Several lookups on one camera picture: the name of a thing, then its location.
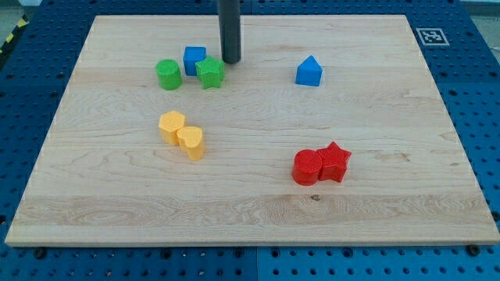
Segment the toy block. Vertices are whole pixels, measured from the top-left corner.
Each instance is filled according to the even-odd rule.
[[[196,73],[202,82],[203,89],[220,87],[220,81],[224,79],[224,62],[207,56],[201,62],[196,62]]]
[[[347,171],[347,164],[351,152],[343,150],[332,142],[327,148],[316,151],[323,159],[323,168],[319,180],[334,180],[341,183]]]
[[[320,64],[310,55],[300,66],[298,66],[295,83],[318,87],[320,85],[322,73],[323,69]]]
[[[159,85],[165,90],[175,90],[182,84],[179,65],[173,59],[164,59],[156,64]]]
[[[177,131],[186,126],[186,116],[177,111],[165,113],[159,118],[159,132],[162,139],[169,144],[179,145]]]
[[[184,49],[184,70],[188,76],[196,76],[196,62],[201,62],[206,57],[205,47],[187,46]]]
[[[196,126],[186,126],[177,131],[180,149],[187,152],[187,156],[192,161],[197,161],[205,153],[205,143],[203,141],[203,131]]]
[[[310,186],[318,181],[322,168],[323,159],[321,156],[314,150],[305,149],[295,155],[291,176],[296,183]]]

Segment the table surface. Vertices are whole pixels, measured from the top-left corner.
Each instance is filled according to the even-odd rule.
[[[6,242],[498,242],[404,16],[244,16],[242,23],[244,60],[226,66],[221,89],[183,77],[181,88],[164,91],[154,72],[160,59],[181,62],[187,44],[220,57],[217,18],[96,17]],[[294,84],[308,55],[324,69],[320,87]],[[159,116],[174,109],[205,132],[199,162],[159,136]],[[294,183],[295,153],[331,141],[353,153],[345,181]]]

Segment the black cylinder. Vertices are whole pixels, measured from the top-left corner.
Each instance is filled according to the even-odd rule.
[[[220,47],[225,63],[241,59],[240,0],[218,0]]]

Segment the red star block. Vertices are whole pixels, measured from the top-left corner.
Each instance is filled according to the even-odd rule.
[[[310,186],[318,181],[322,167],[321,156],[314,150],[305,149],[295,155],[291,176],[298,184]]]
[[[334,180],[341,183],[347,171],[347,163],[351,157],[350,151],[345,151],[332,142],[328,148],[318,149],[316,152],[323,159],[323,169],[320,180]]]

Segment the blue pentagon block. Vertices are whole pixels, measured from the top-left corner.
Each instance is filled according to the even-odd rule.
[[[205,47],[187,46],[184,49],[184,69],[186,75],[196,76],[196,62],[201,62],[206,57]]]
[[[310,55],[297,69],[295,83],[299,85],[316,86],[320,85],[323,69],[320,64]]]

